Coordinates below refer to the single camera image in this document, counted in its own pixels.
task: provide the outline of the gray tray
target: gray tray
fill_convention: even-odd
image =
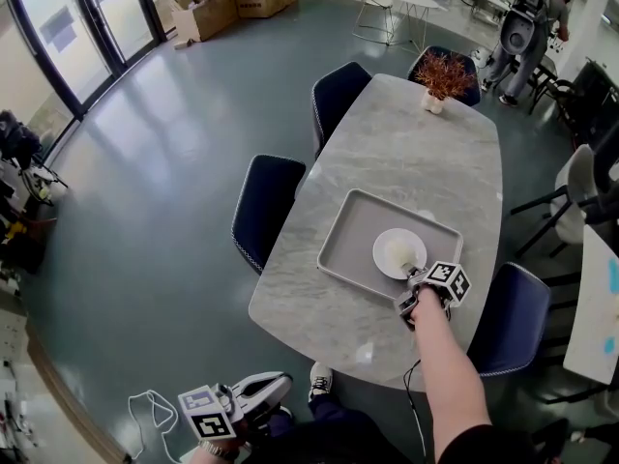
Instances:
[[[389,278],[372,257],[376,238],[390,228],[415,232],[427,249],[427,266],[435,261],[457,263],[462,235],[360,189],[352,189],[339,209],[320,253],[318,268],[362,289],[394,301],[406,290],[406,280]]]

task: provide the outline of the flower pot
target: flower pot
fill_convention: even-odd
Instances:
[[[429,112],[432,112],[435,115],[438,115],[443,111],[443,100],[439,100],[429,93],[429,90],[426,89],[424,96],[422,97],[422,108]]]

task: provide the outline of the gray pants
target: gray pants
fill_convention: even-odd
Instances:
[[[531,44],[520,55],[518,72],[512,77],[509,86],[505,90],[507,96],[517,98],[522,92],[529,77],[531,77],[531,74],[542,62],[546,51],[546,44],[547,40],[544,39],[544,33],[536,33],[533,36]],[[486,80],[496,82],[510,65],[514,55],[510,55],[505,51],[500,43],[494,50],[494,53],[492,53],[492,59],[494,63],[490,66],[490,72]]]

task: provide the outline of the white plate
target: white plate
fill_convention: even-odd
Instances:
[[[402,247],[404,255],[410,253],[417,257],[417,262],[412,263],[417,268],[423,268],[427,261],[427,251],[424,241],[420,237],[403,228],[392,228],[380,234],[372,248],[374,263],[383,274],[397,280],[406,280],[406,274],[401,270],[404,263],[398,263],[398,256],[393,256],[394,247]]]

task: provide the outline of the wood trim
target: wood trim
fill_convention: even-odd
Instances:
[[[37,368],[45,386],[75,430],[108,464],[131,462],[131,457],[109,434],[93,423],[84,407],[74,397],[52,365],[30,322],[26,324],[26,333],[28,335],[28,355],[32,359],[33,365]]]

